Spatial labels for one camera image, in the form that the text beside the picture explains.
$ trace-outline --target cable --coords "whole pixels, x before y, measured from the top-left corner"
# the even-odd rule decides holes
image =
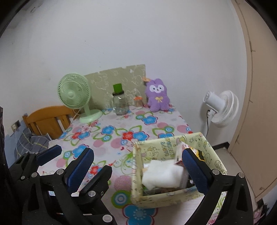
[[[208,109],[208,110],[207,110],[207,113],[206,113],[206,115],[207,115],[207,126],[208,126],[206,137],[207,137],[208,132],[209,132],[209,121],[208,121],[208,112],[209,112],[209,111],[210,111],[210,110]]]
[[[17,155],[17,159],[21,156],[21,155],[19,154],[18,150],[17,150],[17,140],[16,140],[16,155]]]
[[[75,113],[75,111],[73,110],[73,112],[75,113],[75,116],[73,117],[73,120],[75,119],[75,117],[78,115],[80,116],[81,114],[78,114],[80,112],[81,109],[79,109],[79,111],[77,113]]]

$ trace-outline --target wall outlet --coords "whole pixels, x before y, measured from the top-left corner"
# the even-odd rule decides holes
[[[21,126],[19,120],[16,121],[13,125],[11,125],[12,131],[15,132]]]

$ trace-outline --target door frame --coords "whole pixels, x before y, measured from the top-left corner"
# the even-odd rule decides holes
[[[245,88],[245,95],[244,95],[244,100],[243,100],[243,105],[242,105],[242,112],[240,114],[240,118],[238,121],[238,125],[236,128],[236,131],[233,135],[232,141],[230,142],[230,146],[228,148],[228,152],[232,151],[232,148],[234,147],[235,143],[238,140],[240,131],[242,129],[242,125],[244,123],[246,113],[248,110],[249,106],[249,101],[250,101],[250,95],[251,95],[251,89],[252,89],[252,78],[253,78],[253,56],[252,56],[252,48],[251,48],[251,41],[250,41],[250,36],[248,32],[248,28],[244,19],[244,16],[242,14],[242,11],[240,9],[240,4],[241,2],[244,2],[244,0],[231,0],[238,18],[240,20],[240,24],[242,27],[242,32],[244,35],[244,41],[245,41],[245,47],[246,47],[246,57],[247,57],[247,78],[246,78],[246,88]]]

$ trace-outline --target wooden door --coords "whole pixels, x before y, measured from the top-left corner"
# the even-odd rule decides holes
[[[277,184],[277,41],[250,5],[237,2],[249,33],[253,71],[249,106],[231,154],[259,200]]]

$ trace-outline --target pillow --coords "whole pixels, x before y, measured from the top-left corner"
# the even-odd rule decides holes
[[[26,151],[30,153],[43,152],[48,149],[49,137],[32,134],[29,128],[25,128],[14,150],[15,158],[19,158]]]

